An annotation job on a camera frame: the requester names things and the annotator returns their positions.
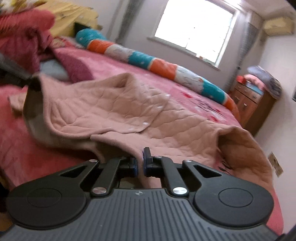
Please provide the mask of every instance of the window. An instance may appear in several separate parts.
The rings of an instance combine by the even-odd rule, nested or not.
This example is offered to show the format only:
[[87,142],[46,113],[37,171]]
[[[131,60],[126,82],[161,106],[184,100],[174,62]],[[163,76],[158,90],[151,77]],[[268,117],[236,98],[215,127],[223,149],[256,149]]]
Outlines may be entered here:
[[169,0],[154,36],[218,66],[237,18],[235,12],[229,5],[207,0]]

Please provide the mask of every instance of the bright window pane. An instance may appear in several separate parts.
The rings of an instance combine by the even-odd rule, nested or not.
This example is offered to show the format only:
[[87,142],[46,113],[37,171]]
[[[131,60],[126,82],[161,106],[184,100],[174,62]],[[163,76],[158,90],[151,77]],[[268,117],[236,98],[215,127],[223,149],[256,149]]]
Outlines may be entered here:
[[169,0],[155,37],[216,62],[233,14],[206,0]]

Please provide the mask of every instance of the air conditioner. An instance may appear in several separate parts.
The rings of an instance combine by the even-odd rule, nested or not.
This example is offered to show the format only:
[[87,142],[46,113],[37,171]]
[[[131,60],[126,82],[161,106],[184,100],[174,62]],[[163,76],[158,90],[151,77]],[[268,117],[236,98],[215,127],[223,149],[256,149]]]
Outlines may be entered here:
[[268,35],[293,34],[294,22],[288,17],[266,20],[263,28]]

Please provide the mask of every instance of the ribbed gray panel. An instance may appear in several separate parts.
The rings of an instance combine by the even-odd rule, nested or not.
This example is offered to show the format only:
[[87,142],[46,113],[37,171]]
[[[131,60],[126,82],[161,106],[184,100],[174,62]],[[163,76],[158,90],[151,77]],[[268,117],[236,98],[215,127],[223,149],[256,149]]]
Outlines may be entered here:
[[214,226],[197,215],[186,199],[164,189],[123,190],[93,199],[72,223],[51,230],[14,226],[0,241],[274,241],[261,225],[248,230]]

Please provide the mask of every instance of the window sill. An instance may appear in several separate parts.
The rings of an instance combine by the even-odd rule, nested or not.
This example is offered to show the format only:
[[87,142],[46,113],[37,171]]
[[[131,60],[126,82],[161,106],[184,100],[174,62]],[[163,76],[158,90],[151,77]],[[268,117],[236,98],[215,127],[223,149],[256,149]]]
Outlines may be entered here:
[[185,54],[193,57],[194,59],[197,59],[199,61],[202,61],[203,63],[205,63],[206,65],[208,65],[208,66],[210,66],[212,68],[214,68],[215,70],[220,71],[220,69],[217,68],[216,66],[212,65],[211,63],[206,62],[205,60],[203,60],[203,59],[201,59],[199,57],[197,57],[195,53],[193,53],[193,52],[191,52],[191,51],[189,51],[187,49],[184,49],[184,48],[182,48],[182,47],[180,47],[180,46],[178,46],[176,44],[170,43],[168,41],[165,41],[163,39],[160,39],[160,38],[157,38],[157,37],[154,37],[154,36],[153,37],[147,37],[147,39],[150,40],[150,41],[154,41],[154,42],[157,42],[157,43],[166,45],[166,46],[168,46],[170,48],[173,48],[175,50],[178,50],[179,52],[185,53]]

